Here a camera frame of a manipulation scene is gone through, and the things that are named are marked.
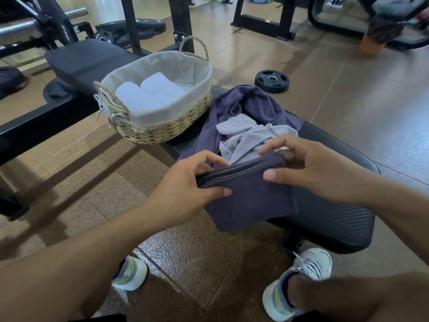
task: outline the light gray towel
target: light gray towel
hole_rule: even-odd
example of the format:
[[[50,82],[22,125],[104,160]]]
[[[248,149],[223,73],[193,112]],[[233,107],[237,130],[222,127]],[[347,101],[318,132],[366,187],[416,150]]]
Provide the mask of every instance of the light gray towel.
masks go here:
[[[219,150],[229,164],[241,163],[259,157],[259,149],[282,134],[297,136],[298,132],[289,125],[258,125],[247,115],[238,114],[216,125],[217,131],[226,136],[221,141]]]

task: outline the white towel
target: white towel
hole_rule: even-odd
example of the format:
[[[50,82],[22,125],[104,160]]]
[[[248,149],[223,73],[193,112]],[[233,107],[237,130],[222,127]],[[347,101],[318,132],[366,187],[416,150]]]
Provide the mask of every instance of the white towel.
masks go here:
[[[166,107],[185,95],[185,91],[158,72],[143,80],[140,88],[154,97],[161,107]]]
[[[147,124],[147,115],[156,112],[162,105],[161,103],[144,92],[133,82],[124,82],[120,85],[115,95],[130,110],[130,120],[136,124]]]

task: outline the weight bench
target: weight bench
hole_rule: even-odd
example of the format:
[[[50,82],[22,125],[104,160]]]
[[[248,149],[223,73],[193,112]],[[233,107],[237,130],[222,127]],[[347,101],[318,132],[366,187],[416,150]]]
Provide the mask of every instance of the weight bench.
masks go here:
[[[51,50],[46,54],[46,60],[56,75],[87,95],[91,102],[95,102],[93,81],[101,81],[112,70],[138,58],[118,46],[93,39]],[[213,86],[213,99],[225,91]],[[163,148],[177,159],[196,141],[208,114],[209,111],[184,133],[162,144]],[[308,122],[304,123],[299,136],[319,141],[359,165],[380,173],[377,165],[367,157]],[[299,187],[293,187],[293,192],[299,214],[268,220],[286,230],[282,239],[286,253],[296,252],[304,240],[339,254],[354,253],[369,246],[374,227],[374,215],[370,211],[353,205],[330,203]]]

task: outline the tiled floor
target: tiled floor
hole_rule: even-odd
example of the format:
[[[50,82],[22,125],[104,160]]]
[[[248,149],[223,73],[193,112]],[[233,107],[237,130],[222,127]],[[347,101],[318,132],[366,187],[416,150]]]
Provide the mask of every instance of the tiled floor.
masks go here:
[[[166,5],[159,2],[162,13]],[[244,12],[275,20],[277,5],[247,4]],[[290,76],[290,90],[274,97],[284,108],[376,161],[387,178],[429,192],[429,49],[385,49],[375,59],[362,57],[359,41],[316,30],[301,9],[295,41],[281,42],[232,28],[234,10],[219,0],[191,10],[193,33],[208,47],[214,85],[252,84],[260,70],[282,70]],[[139,11],[137,16],[156,17]],[[143,47],[157,51],[172,43],[171,19],[166,22],[167,32],[142,41]],[[2,119],[41,106],[42,87],[53,76],[47,71],[32,77],[27,88],[2,100]],[[30,254],[103,222],[144,201],[162,179],[172,160],[161,148],[122,140],[105,117],[95,118],[0,167],[3,178],[33,201],[19,221],[0,220],[1,259]],[[281,236],[265,222],[220,233],[202,212],[143,242],[135,253],[149,265],[147,281],[133,293],[112,291],[98,314],[121,311],[130,321],[268,321],[263,289],[291,264],[278,249]],[[333,254],[333,260],[335,276],[428,271],[380,220],[368,249]]]

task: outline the sneaker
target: sneaker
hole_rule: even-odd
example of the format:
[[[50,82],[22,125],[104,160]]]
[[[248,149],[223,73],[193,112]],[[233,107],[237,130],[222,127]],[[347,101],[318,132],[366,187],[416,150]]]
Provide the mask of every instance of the sneaker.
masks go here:
[[[332,271],[332,259],[329,253],[323,249],[308,249],[298,255],[293,265],[282,276],[265,288],[262,295],[262,303],[265,311],[271,319],[277,322],[286,321],[301,311],[293,307],[283,294],[283,284],[294,274],[301,274],[314,281],[329,279]]]
[[[136,290],[145,280],[147,265],[142,260],[133,256],[127,256],[116,278],[111,282],[112,286],[122,290]]]

